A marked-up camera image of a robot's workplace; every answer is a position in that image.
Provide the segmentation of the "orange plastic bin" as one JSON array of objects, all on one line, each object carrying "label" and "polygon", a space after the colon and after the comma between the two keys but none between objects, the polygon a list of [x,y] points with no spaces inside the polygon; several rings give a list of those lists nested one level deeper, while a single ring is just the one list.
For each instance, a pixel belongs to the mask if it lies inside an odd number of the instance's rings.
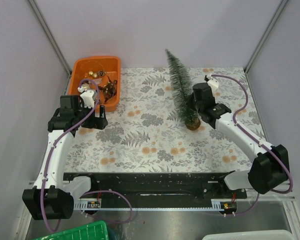
[{"label": "orange plastic bin", "polygon": [[[89,71],[105,71],[101,78],[87,76]],[[100,103],[105,106],[107,112],[114,112],[120,101],[121,91],[121,60],[117,56],[90,56],[78,59],[73,66],[70,84],[68,87],[69,95],[78,95],[78,87],[81,81],[92,80],[99,86],[104,86],[108,82],[108,77],[117,80],[117,93],[114,97],[104,104],[104,95],[100,92]]]}]

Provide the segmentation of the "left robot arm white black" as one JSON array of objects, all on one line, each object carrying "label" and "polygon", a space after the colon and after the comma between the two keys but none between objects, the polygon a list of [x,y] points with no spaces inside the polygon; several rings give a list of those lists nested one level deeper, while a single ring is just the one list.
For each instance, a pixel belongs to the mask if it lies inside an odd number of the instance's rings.
[{"label": "left robot arm white black", "polygon": [[99,186],[87,176],[75,177],[64,184],[66,158],[79,127],[103,130],[108,121],[106,108],[95,109],[100,95],[88,90],[80,95],[62,95],[60,106],[48,122],[48,141],[38,177],[31,189],[23,191],[22,200],[34,220],[69,219],[74,205],[84,194],[97,195]]}]

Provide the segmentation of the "small green christmas tree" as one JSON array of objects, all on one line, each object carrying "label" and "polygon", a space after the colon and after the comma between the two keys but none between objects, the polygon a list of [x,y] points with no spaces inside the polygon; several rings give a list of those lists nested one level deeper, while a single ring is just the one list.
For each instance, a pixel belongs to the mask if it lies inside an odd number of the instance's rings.
[{"label": "small green christmas tree", "polygon": [[187,106],[187,101],[192,94],[192,82],[186,66],[168,49],[167,56],[172,98],[177,116],[181,122],[191,131],[197,130],[201,121],[195,110]]}]

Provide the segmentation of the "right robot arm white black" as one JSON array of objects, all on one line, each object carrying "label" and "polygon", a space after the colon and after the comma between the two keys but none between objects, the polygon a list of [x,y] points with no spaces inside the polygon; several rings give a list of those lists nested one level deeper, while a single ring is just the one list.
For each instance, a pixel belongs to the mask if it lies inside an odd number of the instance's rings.
[{"label": "right robot arm white black", "polygon": [[192,89],[187,105],[205,123],[230,138],[252,163],[250,170],[226,174],[217,186],[221,197],[229,198],[238,189],[253,189],[263,195],[289,179],[289,155],[283,145],[274,146],[235,121],[226,105],[216,103],[208,83],[197,83]]}]

